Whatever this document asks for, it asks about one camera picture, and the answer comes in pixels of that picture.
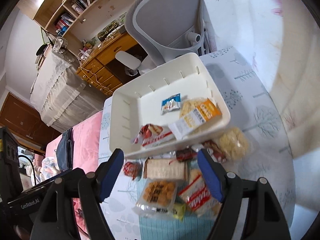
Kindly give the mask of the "red white striped biscuit packet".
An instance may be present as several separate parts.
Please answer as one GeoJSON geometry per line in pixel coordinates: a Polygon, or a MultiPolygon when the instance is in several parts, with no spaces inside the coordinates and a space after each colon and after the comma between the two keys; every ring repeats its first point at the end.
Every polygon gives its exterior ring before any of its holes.
{"type": "Polygon", "coordinates": [[[178,196],[197,217],[215,218],[221,208],[218,200],[212,197],[201,171],[196,168],[189,172],[189,184],[178,196]]]}

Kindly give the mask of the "green yellow small packet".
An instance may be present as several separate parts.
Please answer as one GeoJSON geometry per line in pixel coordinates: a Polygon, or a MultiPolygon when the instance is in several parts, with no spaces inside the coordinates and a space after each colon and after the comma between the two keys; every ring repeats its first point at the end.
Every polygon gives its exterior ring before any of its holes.
{"type": "Polygon", "coordinates": [[[184,203],[175,203],[169,210],[169,217],[175,220],[182,221],[184,219],[186,205],[184,203]]]}

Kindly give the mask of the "red white wafer packet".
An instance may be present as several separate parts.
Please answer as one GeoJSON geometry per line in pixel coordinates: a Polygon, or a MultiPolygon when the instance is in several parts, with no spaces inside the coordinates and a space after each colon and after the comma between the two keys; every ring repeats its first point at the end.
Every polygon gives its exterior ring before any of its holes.
{"type": "Polygon", "coordinates": [[[168,126],[146,124],[140,128],[138,134],[132,139],[132,144],[152,148],[174,139],[175,136],[168,126]]]}

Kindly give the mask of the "small red candy packet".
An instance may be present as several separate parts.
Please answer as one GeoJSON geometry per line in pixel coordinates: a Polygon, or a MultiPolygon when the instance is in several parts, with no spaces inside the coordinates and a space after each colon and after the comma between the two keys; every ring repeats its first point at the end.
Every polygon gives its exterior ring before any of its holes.
{"type": "Polygon", "coordinates": [[[132,180],[140,179],[142,174],[142,165],[138,162],[127,161],[123,166],[123,173],[132,180]]]}

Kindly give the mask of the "wooden bookshelf hutch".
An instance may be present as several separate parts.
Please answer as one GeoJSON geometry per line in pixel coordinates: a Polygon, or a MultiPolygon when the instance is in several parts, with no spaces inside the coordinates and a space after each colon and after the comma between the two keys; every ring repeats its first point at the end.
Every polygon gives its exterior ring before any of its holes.
{"type": "Polygon", "coordinates": [[[46,32],[68,41],[68,50],[77,55],[84,41],[95,37],[124,14],[135,0],[20,0],[20,11],[46,32]]]}

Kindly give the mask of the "orange oat cracker packet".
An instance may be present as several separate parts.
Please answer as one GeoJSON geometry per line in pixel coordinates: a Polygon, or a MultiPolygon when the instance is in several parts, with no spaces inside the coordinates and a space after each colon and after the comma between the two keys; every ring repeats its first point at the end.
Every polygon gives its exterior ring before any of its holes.
{"type": "Polygon", "coordinates": [[[202,125],[221,116],[221,111],[209,98],[187,100],[183,103],[182,116],[168,126],[175,138],[182,140],[202,125]]]}

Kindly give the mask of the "dark red chocolate snack packet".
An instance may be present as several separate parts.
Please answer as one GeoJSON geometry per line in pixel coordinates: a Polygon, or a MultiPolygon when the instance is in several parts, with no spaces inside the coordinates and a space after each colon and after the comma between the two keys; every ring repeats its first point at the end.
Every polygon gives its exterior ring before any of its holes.
{"type": "Polygon", "coordinates": [[[215,143],[213,140],[207,140],[200,144],[176,151],[176,159],[179,162],[196,159],[197,153],[200,150],[206,150],[215,162],[224,163],[227,160],[225,154],[220,150],[217,143],[215,143]]]}

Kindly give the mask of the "floral white curtain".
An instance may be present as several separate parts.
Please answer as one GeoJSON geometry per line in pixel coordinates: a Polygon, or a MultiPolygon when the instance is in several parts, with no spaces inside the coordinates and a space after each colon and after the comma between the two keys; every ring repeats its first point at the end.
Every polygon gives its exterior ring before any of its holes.
{"type": "Polygon", "coordinates": [[[212,50],[249,62],[283,121],[294,158],[319,149],[319,25],[302,0],[204,0],[212,50]]]}

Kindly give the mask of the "lace covered piano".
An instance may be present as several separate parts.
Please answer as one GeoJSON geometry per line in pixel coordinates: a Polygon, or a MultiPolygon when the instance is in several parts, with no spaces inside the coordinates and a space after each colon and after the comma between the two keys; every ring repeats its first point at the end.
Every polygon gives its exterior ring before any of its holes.
{"type": "Polygon", "coordinates": [[[62,133],[103,109],[106,96],[76,74],[78,59],[51,50],[31,87],[30,103],[41,120],[62,133]]]}

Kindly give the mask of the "wooden desk with drawers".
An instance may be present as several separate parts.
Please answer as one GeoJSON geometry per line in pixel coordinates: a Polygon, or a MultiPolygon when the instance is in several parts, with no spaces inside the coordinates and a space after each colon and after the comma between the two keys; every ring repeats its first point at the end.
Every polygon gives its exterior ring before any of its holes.
{"type": "Polygon", "coordinates": [[[117,34],[95,48],[76,71],[76,74],[90,87],[111,97],[116,89],[138,76],[129,76],[126,66],[116,59],[116,53],[125,51],[139,60],[146,58],[146,51],[127,32],[117,34]]]}

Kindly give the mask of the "round rice cracker packet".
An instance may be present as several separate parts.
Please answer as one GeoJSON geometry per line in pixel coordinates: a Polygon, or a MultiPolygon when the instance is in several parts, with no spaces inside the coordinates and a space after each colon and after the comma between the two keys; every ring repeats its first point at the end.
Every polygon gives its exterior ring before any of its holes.
{"type": "Polygon", "coordinates": [[[242,159],[250,150],[249,140],[238,127],[232,127],[225,131],[217,142],[226,158],[232,161],[242,159]]]}

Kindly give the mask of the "brown sandwich biscuit packet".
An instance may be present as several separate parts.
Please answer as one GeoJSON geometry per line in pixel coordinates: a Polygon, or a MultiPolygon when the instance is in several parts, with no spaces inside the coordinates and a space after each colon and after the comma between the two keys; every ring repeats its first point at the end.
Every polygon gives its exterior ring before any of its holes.
{"type": "Polygon", "coordinates": [[[186,181],[188,179],[187,164],[174,158],[148,158],[144,163],[143,178],[186,181]]]}

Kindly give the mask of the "grey office chair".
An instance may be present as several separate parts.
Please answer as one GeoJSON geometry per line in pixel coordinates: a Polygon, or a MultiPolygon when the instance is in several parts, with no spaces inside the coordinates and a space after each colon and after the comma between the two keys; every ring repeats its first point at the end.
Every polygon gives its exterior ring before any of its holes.
{"type": "Polygon", "coordinates": [[[125,15],[125,29],[146,51],[140,61],[120,50],[116,59],[144,74],[181,55],[210,52],[203,0],[136,0],[125,15]]]}

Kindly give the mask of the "dark blue folded garment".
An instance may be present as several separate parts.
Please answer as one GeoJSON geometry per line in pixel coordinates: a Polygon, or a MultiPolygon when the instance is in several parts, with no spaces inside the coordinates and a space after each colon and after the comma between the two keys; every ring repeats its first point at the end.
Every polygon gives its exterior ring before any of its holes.
{"type": "Polygon", "coordinates": [[[56,149],[57,164],[61,171],[73,168],[74,141],[72,138],[73,128],[69,128],[62,134],[62,138],[56,149]]]}

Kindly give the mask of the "blue white small snack packet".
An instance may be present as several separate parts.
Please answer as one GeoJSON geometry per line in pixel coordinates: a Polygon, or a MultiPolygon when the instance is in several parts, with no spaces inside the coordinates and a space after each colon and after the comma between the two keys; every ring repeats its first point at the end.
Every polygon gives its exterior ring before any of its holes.
{"type": "Polygon", "coordinates": [[[181,108],[181,94],[175,94],[165,99],[161,103],[161,114],[166,114],[181,108]]]}

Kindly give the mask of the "white plastic storage bin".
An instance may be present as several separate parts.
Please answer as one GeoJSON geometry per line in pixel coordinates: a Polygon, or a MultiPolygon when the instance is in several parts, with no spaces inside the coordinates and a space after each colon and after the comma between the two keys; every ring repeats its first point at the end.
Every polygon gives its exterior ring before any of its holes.
{"type": "Polygon", "coordinates": [[[171,60],[118,88],[112,96],[110,150],[123,150],[126,158],[143,158],[205,141],[226,128],[231,120],[229,109],[206,65],[211,55],[188,53],[171,60]],[[161,113],[161,103],[180,94],[182,98],[209,98],[222,115],[201,127],[199,133],[182,140],[173,139],[156,147],[133,144],[134,137],[146,124],[167,126],[179,119],[179,112],[161,113]]]}

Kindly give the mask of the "fried nugget snack packet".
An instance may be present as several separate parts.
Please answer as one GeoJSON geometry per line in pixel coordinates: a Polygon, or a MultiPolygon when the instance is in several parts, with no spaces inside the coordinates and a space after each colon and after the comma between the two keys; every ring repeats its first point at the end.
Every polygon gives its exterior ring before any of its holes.
{"type": "Polygon", "coordinates": [[[132,208],[134,213],[145,218],[167,216],[175,204],[177,188],[173,180],[148,179],[132,208]]]}

